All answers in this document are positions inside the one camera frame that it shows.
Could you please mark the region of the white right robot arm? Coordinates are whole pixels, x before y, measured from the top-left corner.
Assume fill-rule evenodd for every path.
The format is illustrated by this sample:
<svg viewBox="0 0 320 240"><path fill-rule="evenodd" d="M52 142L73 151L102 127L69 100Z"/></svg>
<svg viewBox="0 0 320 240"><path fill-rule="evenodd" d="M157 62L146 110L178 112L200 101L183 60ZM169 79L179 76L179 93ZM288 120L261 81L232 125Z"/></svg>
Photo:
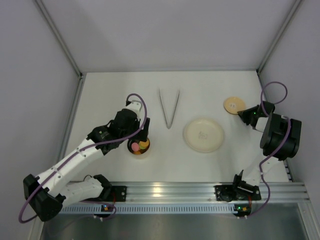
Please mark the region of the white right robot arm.
<svg viewBox="0 0 320 240"><path fill-rule="evenodd" d="M263 158L234 176L229 192L231 201L261 200L259 185L276 164L293 158L300 147L302 121L275 113L275 105L268 101L237 111L243 123L260 131L259 147Z"/></svg>

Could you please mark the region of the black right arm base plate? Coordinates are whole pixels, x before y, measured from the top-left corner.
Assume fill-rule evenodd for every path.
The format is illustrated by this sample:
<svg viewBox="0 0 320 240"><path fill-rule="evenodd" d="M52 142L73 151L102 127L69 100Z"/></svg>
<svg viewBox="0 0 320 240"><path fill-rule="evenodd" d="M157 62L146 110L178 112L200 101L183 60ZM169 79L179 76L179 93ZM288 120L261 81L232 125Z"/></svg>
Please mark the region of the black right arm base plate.
<svg viewBox="0 0 320 240"><path fill-rule="evenodd" d="M214 187L216 200L224 202L232 201L260 201L262 199L258 186L222 184Z"/></svg>

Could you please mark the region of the pink round cookie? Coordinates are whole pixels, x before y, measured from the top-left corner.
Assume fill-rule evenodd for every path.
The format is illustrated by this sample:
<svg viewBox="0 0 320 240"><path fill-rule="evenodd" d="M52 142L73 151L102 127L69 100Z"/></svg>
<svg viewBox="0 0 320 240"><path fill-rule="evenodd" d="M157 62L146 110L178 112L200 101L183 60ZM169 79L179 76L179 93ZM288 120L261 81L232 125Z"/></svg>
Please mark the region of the pink round cookie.
<svg viewBox="0 0 320 240"><path fill-rule="evenodd" d="M131 149L134 151L134 152L137 152L140 150L140 146L138 143L134 142L131 144Z"/></svg>

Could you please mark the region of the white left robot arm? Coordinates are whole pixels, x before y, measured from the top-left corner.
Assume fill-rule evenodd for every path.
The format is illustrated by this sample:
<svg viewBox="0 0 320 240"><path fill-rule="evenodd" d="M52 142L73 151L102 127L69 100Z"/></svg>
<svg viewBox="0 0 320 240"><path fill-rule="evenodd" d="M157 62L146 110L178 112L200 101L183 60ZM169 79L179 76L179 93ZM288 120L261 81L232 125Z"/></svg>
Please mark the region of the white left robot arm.
<svg viewBox="0 0 320 240"><path fill-rule="evenodd" d="M68 156L45 172L29 174L23 180L24 197L42 222L53 219L64 207L82 201L107 202L112 185L101 174L72 183L71 180L91 163L101 159L126 140L145 140L150 118L124 108L106 125L95 127Z"/></svg>

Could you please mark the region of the beige lunch box lid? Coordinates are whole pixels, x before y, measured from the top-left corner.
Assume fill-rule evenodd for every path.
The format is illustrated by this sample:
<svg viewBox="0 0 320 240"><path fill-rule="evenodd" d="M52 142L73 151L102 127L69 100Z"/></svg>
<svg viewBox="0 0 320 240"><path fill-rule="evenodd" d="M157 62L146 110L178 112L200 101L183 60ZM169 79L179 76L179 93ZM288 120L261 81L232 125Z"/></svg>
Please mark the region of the beige lunch box lid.
<svg viewBox="0 0 320 240"><path fill-rule="evenodd" d="M229 114L237 115L246 109L246 104L241 98L231 96L224 100L223 107Z"/></svg>

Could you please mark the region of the metal serving tongs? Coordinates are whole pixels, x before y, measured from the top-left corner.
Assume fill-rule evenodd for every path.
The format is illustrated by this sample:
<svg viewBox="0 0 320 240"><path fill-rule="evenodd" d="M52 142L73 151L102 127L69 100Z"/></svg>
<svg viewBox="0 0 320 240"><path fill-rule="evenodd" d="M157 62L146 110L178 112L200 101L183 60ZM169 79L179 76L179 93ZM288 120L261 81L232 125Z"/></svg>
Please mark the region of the metal serving tongs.
<svg viewBox="0 0 320 240"><path fill-rule="evenodd" d="M165 126L168 130L170 130L173 126L180 95L180 89L158 89L160 109L162 111Z"/></svg>

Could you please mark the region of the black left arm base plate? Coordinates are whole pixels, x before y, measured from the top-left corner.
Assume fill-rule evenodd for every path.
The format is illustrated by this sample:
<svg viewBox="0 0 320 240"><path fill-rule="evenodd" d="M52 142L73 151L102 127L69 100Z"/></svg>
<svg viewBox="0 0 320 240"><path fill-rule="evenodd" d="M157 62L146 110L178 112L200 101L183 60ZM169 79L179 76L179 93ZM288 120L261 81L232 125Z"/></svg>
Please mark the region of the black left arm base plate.
<svg viewBox="0 0 320 240"><path fill-rule="evenodd" d="M110 201L113 203L126 202L127 186L125 185L112 186L109 196L110 196Z"/></svg>

